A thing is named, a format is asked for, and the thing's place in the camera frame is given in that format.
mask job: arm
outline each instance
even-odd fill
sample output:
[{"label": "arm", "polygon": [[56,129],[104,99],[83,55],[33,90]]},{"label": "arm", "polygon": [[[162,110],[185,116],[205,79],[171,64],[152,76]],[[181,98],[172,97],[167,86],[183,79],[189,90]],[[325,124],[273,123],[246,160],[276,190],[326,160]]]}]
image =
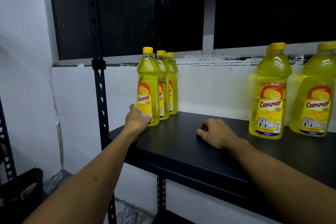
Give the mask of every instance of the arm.
[{"label": "arm", "polygon": [[197,135],[228,150],[287,223],[336,223],[336,190],[256,150],[222,120],[205,120]]},{"label": "arm", "polygon": [[132,104],[124,129],[115,140],[52,193],[24,224],[103,223],[128,148],[150,120]]}]

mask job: dishwashing liquid bottle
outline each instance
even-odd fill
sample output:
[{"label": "dishwashing liquid bottle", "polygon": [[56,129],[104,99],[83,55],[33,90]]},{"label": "dishwashing liquid bottle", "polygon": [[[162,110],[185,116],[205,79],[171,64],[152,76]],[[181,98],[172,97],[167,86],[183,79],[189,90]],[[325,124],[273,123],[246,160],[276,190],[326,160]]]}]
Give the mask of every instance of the dishwashing liquid bottle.
[{"label": "dishwashing liquid bottle", "polygon": [[165,51],[157,51],[156,63],[159,69],[160,120],[169,118],[169,65]]},{"label": "dishwashing liquid bottle", "polygon": [[304,66],[293,104],[289,128],[315,137],[327,135],[336,77],[336,41],[319,44],[317,53]]},{"label": "dishwashing liquid bottle", "polygon": [[166,58],[169,65],[170,73],[168,75],[169,79],[169,111],[170,114],[176,114],[179,109],[179,100],[177,95],[177,74],[179,70],[173,59],[174,53],[167,52]]},{"label": "dishwashing liquid bottle", "polygon": [[153,48],[144,47],[143,56],[136,69],[138,73],[138,91],[136,107],[142,116],[152,117],[148,126],[160,122],[159,117],[159,69],[153,58]]},{"label": "dishwashing liquid bottle", "polygon": [[257,67],[249,132],[258,137],[279,139],[283,134],[287,78],[292,73],[284,49],[285,43],[270,44],[269,53]]}]

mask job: hand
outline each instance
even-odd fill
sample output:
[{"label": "hand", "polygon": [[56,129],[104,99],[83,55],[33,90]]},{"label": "hand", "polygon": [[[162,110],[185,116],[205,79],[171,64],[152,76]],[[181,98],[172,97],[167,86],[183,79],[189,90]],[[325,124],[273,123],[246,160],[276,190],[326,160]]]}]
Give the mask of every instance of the hand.
[{"label": "hand", "polygon": [[237,149],[245,141],[239,138],[221,119],[210,118],[203,121],[201,128],[197,129],[197,135],[211,146],[229,151]]},{"label": "hand", "polygon": [[125,125],[123,132],[132,136],[132,142],[134,142],[138,135],[141,134],[152,121],[151,117],[141,116],[139,110],[135,107],[135,104],[129,106],[130,112],[126,115]]}]

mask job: yellow liquid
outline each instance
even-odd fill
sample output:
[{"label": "yellow liquid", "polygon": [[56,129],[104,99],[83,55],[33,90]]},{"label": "yellow liquid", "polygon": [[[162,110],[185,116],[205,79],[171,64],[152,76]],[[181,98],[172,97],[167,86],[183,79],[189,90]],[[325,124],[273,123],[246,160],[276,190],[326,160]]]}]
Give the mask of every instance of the yellow liquid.
[{"label": "yellow liquid", "polygon": [[159,69],[159,82],[163,86],[163,109],[164,115],[160,115],[160,120],[165,120],[169,118],[169,65],[165,56],[157,56],[156,58],[157,67]]},{"label": "yellow liquid", "polygon": [[[159,116],[159,87],[158,87],[158,74],[159,69],[156,65],[155,59],[152,53],[144,53],[138,67],[136,69],[138,73],[138,85],[145,83],[149,86],[150,91],[150,104],[152,122],[148,126],[155,126],[160,122]],[[139,99],[137,98],[137,108],[141,110]]]},{"label": "yellow liquid", "polygon": [[[254,91],[254,102],[252,108],[252,116],[249,123],[249,132],[255,136],[267,138],[267,139],[279,139],[282,137],[284,121],[285,121],[285,111],[286,111],[286,100],[287,100],[287,78],[291,75],[292,68],[282,51],[274,51],[267,54],[263,60],[259,63],[257,67],[257,85]],[[281,129],[280,133],[276,136],[262,135],[256,132],[257,128],[257,110],[259,106],[260,96],[263,88],[265,86],[281,86],[282,87],[282,119],[281,119]]]},{"label": "yellow liquid", "polygon": [[167,57],[167,62],[169,65],[169,70],[170,70],[168,79],[169,81],[171,81],[169,94],[171,94],[170,95],[170,105],[172,105],[172,110],[170,110],[170,114],[176,114],[179,110],[179,99],[178,99],[178,94],[177,94],[177,74],[179,70],[172,57]]},{"label": "yellow liquid", "polygon": [[331,106],[328,117],[329,124],[336,77],[336,54],[333,53],[333,50],[326,50],[315,54],[303,68],[302,77],[303,79],[293,104],[289,128],[296,133],[308,136],[326,136],[327,129],[322,135],[313,135],[301,132],[299,126],[302,122],[300,117],[305,107],[309,91],[314,87],[318,86],[327,86],[332,91],[332,94],[330,96]]}]

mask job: lemon image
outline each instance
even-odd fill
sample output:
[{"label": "lemon image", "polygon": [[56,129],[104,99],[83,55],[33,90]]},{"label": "lemon image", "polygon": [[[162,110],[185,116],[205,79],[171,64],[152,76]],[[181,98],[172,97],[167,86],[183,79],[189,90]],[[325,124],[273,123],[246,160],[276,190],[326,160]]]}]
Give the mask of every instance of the lemon image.
[{"label": "lemon image", "polygon": [[311,96],[314,98],[314,99],[320,99],[320,95],[323,94],[323,93],[326,93],[324,90],[316,90],[314,91]]},{"label": "lemon image", "polygon": [[265,98],[271,98],[271,93],[274,92],[275,89],[268,89],[264,91],[264,97]]},{"label": "lemon image", "polygon": [[145,87],[144,86],[140,86],[139,87],[139,93],[142,94],[142,89],[144,89]]},{"label": "lemon image", "polygon": [[143,95],[148,95],[149,91],[144,87],[141,91]]},{"label": "lemon image", "polygon": [[279,92],[273,91],[271,93],[271,99],[273,99],[273,100],[279,100],[280,98],[281,98],[281,94]]},{"label": "lemon image", "polygon": [[322,101],[327,101],[330,98],[330,95],[328,92],[323,91],[319,94],[318,98]]}]

